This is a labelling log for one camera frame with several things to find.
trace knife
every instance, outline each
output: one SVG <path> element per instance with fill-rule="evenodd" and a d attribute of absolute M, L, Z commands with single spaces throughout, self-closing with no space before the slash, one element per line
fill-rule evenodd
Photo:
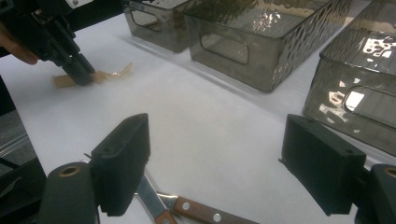
<path fill-rule="evenodd" d="M 258 224 L 257 222 L 238 217 L 204 204 L 165 193 L 157 193 L 167 208 L 174 214 L 190 218 L 200 223 L 213 224 Z"/>
<path fill-rule="evenodd" d="M 148 209 L 156 224 L 177 224 L 169 209 L 157 195 L 146 175 L 137 186 L 137 194 Z"/>

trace plastic container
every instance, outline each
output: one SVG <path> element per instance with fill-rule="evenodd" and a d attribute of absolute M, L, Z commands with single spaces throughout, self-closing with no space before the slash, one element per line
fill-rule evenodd
<path fill-rule="evenodd" d="M 304 113 L 396 156 L 396 4 L 374 1 L 321 53 Z"/>
<path fill-rule="evenodd" d="M 349 0 L 212 0 L 185 12 L 191 57 L 272 91 L 344 23 Z"/>
<path fill-rule="evenodd" d="M 189 45 L 183 12 L 200 0 L 130 0 L 124 14 L 133 36 L 173 52 Z"/>

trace wooden knife handle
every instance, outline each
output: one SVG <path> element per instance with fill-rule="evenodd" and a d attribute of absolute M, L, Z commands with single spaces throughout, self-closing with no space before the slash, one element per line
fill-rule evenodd
<path fill-rule="evenodd" d="M 183 217 L 199 221 L 201 223 L 214 223 L 214 224 L 258 224 L 242 217 L 237 217 L 232 214 L 220 211 L 218 209 L 188 200 L 183 197 L 178 197 L 173 208 L 176 214 Z"/>
<path fill-rule="evenodd" d="M 155 224 L 177 224 L 175 218 L 172 216 L 169 210 L 162 212 L 155 218 Z"/>

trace white surface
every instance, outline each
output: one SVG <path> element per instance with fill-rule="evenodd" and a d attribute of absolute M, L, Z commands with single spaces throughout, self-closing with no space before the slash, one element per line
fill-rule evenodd
<path fill-rule="evenodd" d="M 53 63 L 30 66 L 11 56 L 0 74 L 45 172 L 84 159 L 123 119 L 148 113 L 147 173 L 158 190 L 175 193 L 260 223 L 351 224 L 326 217 L 280 163 L 287 114 L 301 114 L 318 64 L 316 51 L 274 92 L 262 93 L 174 54 L 131 38 L 123 15 L 77 32 L 96 70 L 132 62 L 134 75 L 56 90 Z M 138 200 L 123 217 L 102 223 L 151 223 Z M 182 219 L 180 223 L 190 223 Z"/>

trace rivet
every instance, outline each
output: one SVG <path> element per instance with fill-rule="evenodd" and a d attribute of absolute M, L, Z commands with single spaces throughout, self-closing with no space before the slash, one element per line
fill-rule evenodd
<path fill-rule="evenodd" d="M 215 214 L 213 216 L 213 220 L 215 220 L 215 222 L 220 222 L 221 221 L 221 215 L 220 214 Z"/>
<path fill-rule="evenodd" d="M 183 209 L 184 210 L 188 210 L 190 208 L 190 204 L 189 203 L 183 203 Z"/>

